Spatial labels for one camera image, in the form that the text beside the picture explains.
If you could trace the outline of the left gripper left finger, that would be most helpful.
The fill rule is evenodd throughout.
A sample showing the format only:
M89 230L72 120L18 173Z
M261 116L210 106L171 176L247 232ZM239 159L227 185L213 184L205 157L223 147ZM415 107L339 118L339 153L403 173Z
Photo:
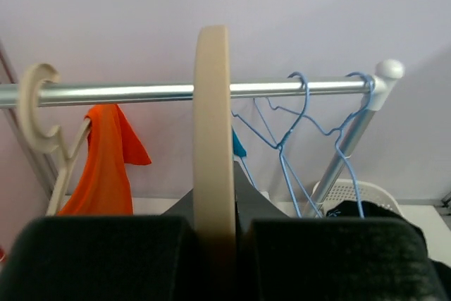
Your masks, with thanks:
M192 196L160 216L31 221L1 272L2 300L196 300Z

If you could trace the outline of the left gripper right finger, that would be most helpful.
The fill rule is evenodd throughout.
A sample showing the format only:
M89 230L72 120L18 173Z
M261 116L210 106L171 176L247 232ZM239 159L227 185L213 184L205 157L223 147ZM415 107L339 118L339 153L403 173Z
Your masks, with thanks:
M449 300L450 268L422 231L384 213L290 218L234 164L238 300Z

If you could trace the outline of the orange t shirt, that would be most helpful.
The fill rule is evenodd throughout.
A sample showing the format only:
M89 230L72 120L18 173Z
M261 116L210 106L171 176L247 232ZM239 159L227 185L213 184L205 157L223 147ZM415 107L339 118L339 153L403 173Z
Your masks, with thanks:
M132 193L125 166L152 163L117 104L93 106L86 117L87 160L80 181L59 216L130 216Z

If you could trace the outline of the light blue wire hanger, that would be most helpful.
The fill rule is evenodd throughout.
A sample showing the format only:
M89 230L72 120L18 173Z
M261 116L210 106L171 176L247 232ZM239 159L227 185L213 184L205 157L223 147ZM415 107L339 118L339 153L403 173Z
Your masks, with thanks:
M366 128L366 123L371 118L368 113L368 106L373 99L374 81L370 75L361 72L353 72L347 75L349 78L360 78L366 87L368 92L364 94L362 104L360 108L352 112L338 127L332 128L330 131L325 131L313 118L310 118L315 127L317 127L320 133L324 136L330 136L333 133L337 133L338 137L335 140L335 154L330 161L325 173L320 179L317 189L312 192L311 198L313 202L320 202L327 195L328 191L332 188L336 180L339 178L342 170L346 168L350 174L350 178L353 182L355 193L357 196L357 207L359 210L359 216L363 217L364 212L362 208L362 201L359 198L359 190L357 188L357 178L354 169L350 163L350 157L357 146L358 141L363 135Z
M299 203L297 201L297 198L295 196L295 191L292 187L292 183L290 180L290 176L292 176L298 186L301 188L301 191L304 193L305 197L307 198L307 202L310 204L310 206L314 210L314 214L318 217L322 217L322 213L319 211L318 207L316 206L316 203L313 202L311 196L303 186L301 180L296 175L294 170L291 167L290 162L286 158L284 151L285 151L285 145L290 138L291 134L294 132L295 128L299 124L301 118L304 118L305 111L307 110L309 106L309 96L310 96L310 89L309 89L309 83L307 78L300 72L294 72L288 76L288 78L297 78L300 82L301 88L304 88L306 90L306 93L304 95L304 104L302 107L302 110L300 113L296 113L296 119L292 123L292 125L288 128L288 130L284 133L284 135L281 137L279 141L276 140L274 137L274 134L272 133L271 129L268 126L268 123L266 122L266 119L264 118L263 113L261 112L256 99L253 99L254 107L257 109L257 113L260 115L261 121L264 123L267 132L269 133L272 142L269 141L266 137L264 137L258 130L256 130L250 123L248 123L240 114L235 113L234 111L231 111L233 118L238 118L241 122L243 122L258 138L260 138L265 144L267 144L271 149L275 149L278 151L278 159L281 167L281 171L283 174L283 177L285 179L285 183L287 185L288 192L290 193L292 203L295 208L296 215L299 218L302 218L301 209L299 207Z

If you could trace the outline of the blue t shirt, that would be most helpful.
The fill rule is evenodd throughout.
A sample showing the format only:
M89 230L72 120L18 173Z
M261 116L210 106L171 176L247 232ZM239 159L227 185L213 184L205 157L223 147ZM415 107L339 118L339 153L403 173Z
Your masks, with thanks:
M232 129L232 144L233 144L233 154L239 158L244 158L247 156L246 149L242 146L236 132Z

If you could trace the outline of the beige hanger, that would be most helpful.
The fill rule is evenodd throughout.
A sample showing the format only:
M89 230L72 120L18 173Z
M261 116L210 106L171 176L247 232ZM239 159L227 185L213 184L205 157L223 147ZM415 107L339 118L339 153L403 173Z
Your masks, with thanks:
M60 125L54 125L49 130L44 130L39 125L37 115L39 91L44 84L56 84L59 80L59 73L48 63L38 63L29 67L19 82L16 105L20 129L29 146L43 154L53 152L58 154L58 176L47 207L47 216L54 216L61 210L81 146L91 130L91 120L86 118L80 125L74 143L68 146Z
M193 91L194 226L210 251L235 250L228 29L201 29Z

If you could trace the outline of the white laundry basket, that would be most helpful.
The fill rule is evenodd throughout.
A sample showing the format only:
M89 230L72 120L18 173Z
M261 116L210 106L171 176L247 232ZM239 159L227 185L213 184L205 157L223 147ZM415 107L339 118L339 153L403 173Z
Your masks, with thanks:
M383 188L369 182L357 181L359 198L362 201L364 215L369 216L365 204L372 203L377 206L376 212L382 209L390 211L398 216L404 216L395 198ZM351 217L359 217L357 207L357 196L351 179L339 178L336 180L327 195L320 202L315 203L316 209L311 202L307 202L304 211L307 216L313 217L338 217L349 214Z

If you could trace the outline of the clothes rack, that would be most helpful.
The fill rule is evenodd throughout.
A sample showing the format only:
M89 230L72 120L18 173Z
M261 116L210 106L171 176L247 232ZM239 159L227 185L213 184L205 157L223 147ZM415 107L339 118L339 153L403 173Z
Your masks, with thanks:
M220 88L231 99L258 97L305 98L302 111L297 113L294 125L302 118L309 119L307 108L311 96L320 94L362 94L361 108L351 113L344 122L330 130L338 133L335 142L335 156L322 179L314 186L311 200L317 206L325 203L335 188L344 168L350 168L349 158L366 130L374 113L380 110L397 81L404 77L405 68L396 60L385 60L376 66L373 75L353 72L342 78L319 78L308 80L295 72L286 80L266 82L226 81ZM25 88L25 98L33 106L80 106L89 104L123 104L142 102L173 102L191 100L197 92L197 85L58 85L46 78L37 80Z

